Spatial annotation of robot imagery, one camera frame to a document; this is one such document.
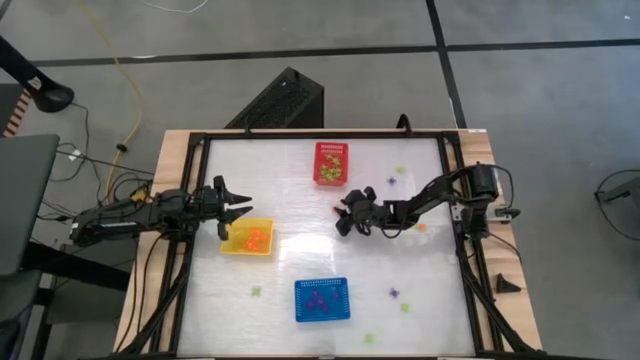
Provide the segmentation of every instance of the red card box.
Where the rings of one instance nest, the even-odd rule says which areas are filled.
[[[340,186],[347,182],[349,144],[316,143],[313,181],[319,185]]]

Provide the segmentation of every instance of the floor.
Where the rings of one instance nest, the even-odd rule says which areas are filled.
[[[76,2],[9,1],[0,6],[0,34],[76,91],[90,110],[89,153],[110,160],[136,118],[135,94],[110,65],[110,50]],[[223,127],[286,66],[326,87],[326,127],[391,127],[406,113],[414,127],[486,128],[515,178],[523,213],[514,230],[544,348],[637,358],[640,244],[607,225],[593,191],[640,162],[640,4],[210,0],[181,14],[139,0],[85,3],[144,97],[144,122],[122,164],[153,170],[166,129]],[[153,3],[189,9],[200,0]],[[53,132],[82,146],[83,116],[30,106],[19,135]],[[75,166],[60,156],[53,175]],[[98,170],[104,183],[108,169]],[[87,167],[51,184],[46,197],[79,210],[94,204],[97,185]],[[639,236],[637,210],[615,209],[624,205],[612,217]],[[34,236],[59,246],[67,234],[38,223]],[[100,261],[132,254],[110,251]],[[109,301],[118,305],[116,298]],[[55,325],[46,358],[105,355],[118,316],[105,310]]]

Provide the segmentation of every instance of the white table surface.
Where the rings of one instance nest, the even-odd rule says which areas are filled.
[[[313,182],[318,141],[212,141],[207,183],[223,175],[229,191],[253,197],[245,216],[274,220],[274,251],[270,257],[220,254],[217,223],[201,226],[179,356],[473,354],[447,206],[421,217],[426,232],[411,229],[393,240],[378,229],[369,237],[354,229],[343,238],[331,210],[350,190],[366,186],[380,203],[417,194],[442,174],[436,141],[325,140],[349,144],[343,187]],[[395,185],[387,182],[391,176]],[[297,323],[294,282],[330,277],[348,279],[351,318]],[[254,286],[261,296],[251,295]],[[400,292],[397,299],[391,288]],[[401,311],[402,303],[410,312]]]

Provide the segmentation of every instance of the yellow container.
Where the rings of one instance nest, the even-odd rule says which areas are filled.
[[[227,231],[229,240],[220,244],[221,254],[271,255],[273,220],[241,217]]]

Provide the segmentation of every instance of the blue tray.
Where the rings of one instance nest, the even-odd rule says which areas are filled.
[[[298,280],[296,321],[329,321],[351,317],[347,278]]]

